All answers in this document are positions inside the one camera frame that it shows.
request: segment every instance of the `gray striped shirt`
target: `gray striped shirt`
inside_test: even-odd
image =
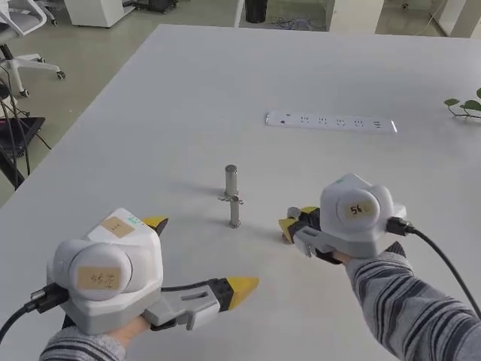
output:
[[[346,266],[372,334],[402,360],[481,360],[481,322],[471,309],[414,276],[400,244]],[[40,361],[123,361],[124,348],[77,327],[57,333]]]

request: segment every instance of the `floor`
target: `floor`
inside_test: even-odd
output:
[[[237,0],[180,1],[178,8],[166,15],[135,11],[110,30],[69,25],[68,15],[60,13],[58,27],[45,25],[10,44],[14,54],[41,53],[67,74],[67,79],[58,80],[53,73],[23,70],[24,86],[32,97],[19,99],[19,107],[31,111],[32,116],[47,119],[41,135],[47,143],[55,146],[160,23],[232,26],[236,6]],[[433,25],[426,28],[427,23],[427,11],[385,8],[377,33],[414,35],[424,29],[423,35],[439,36]],[[318,4],[294,5],[283,0],[269,0],[266,23],[253,25],[242,21],[240,26],[324,31],[325,11]],[[48,149],[34,138],[29,152],[32,168],[35,169],[48,154]],[[19,167],[26,173],[24,158],[20,159]],[[13,192],[13,187],[0,174],[0,206]]]

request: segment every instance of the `white power strip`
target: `white power strip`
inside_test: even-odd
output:
[[[369,133],[397,133],[392,120],[385,118],[332,116],[307,113],[283,113],[272,111],[266,120],[268,126],[285,126],[289,128],[349,130]]]

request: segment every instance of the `paper label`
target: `paper label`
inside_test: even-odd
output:
[[[372,215],[374,207],[370,201],[359,202],[353,205],[347,205],[345,208],[346,218],[353,220],[355,218],[361,218]]]
[[[79,267],[77,288],[80,290],[118,290],[120,267]]]
[[[122,221],[118,217],[107,218],[101,225],[115,234],[118,238],[124,237],[129,233],[135,231],[133,227],[130,227],[127,223]]]

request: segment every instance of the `yellow fingertip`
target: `yellow fingertip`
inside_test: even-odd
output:
[[[309,214],[312,211],[315,211],[318,207],[304,207],[301,208],[301,212]]]
[[[286,239],[291,243],[294,243],[294,241],[289,234],[289,227],[296,222],[297,220],[293,220],[292,218],[284,218],[283,220],[279,220],[279,226],[283,230],[284,237],[286,237]]]
[[[168,218],[165,216],[147,217],[144,218],[142,222],[154,229],[157,235],[160,236],[165,226],[167,226]]]
[[[259,284],[259,279],[255,277],[229,277],[227,281],[234,290],[231,304],[228,306],[229,310],[242,303]]]
[[[159,223],[161,223],[163,220],[167,220],[167,217],[164,217],[164,216],[147,217],[147,218],[144,218],[142,222],[144,222],[148,226],[156,228],[159,225]]]

